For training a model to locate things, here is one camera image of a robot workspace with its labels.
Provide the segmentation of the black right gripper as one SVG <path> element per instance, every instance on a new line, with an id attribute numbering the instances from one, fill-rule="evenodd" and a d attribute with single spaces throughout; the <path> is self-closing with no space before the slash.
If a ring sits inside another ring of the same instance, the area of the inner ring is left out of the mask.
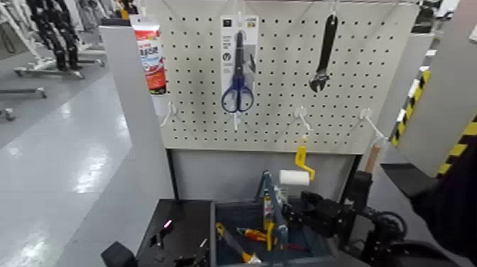
<path id="1" fill-rule="evenodd" d="M 351 205 L 324 200 L 321 195 L 314 192 L 301 191 L 300 199 L 305 209 L 295 210 L 292 205 L 284 204 L 282 208 L 284 220 L 309 227 L 317 225 L 317 232 L 326 238 L 342 233 L 349 224 L 351 215 L 354 214 Z M 317 220 L 314 209 L 317 209 Z"/>

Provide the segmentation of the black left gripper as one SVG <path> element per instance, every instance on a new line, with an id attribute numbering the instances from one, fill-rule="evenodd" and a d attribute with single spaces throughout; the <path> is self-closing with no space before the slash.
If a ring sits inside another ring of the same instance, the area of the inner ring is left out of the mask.
<path id="1" fill-rule="evenodd" d="M 149 248 L 137 255 L 140 267 L 165 267 L 165 266 L 208 266 L 208 239 L 204 239 L 199 245 L 198 251 L 193 255 L 184 256 L 169 252 L 164 248 L 165 237 L 174 230 L 174 221 L 169 219 L 164 223 L 158 233 L 152 235 L 149 240 Z"/>

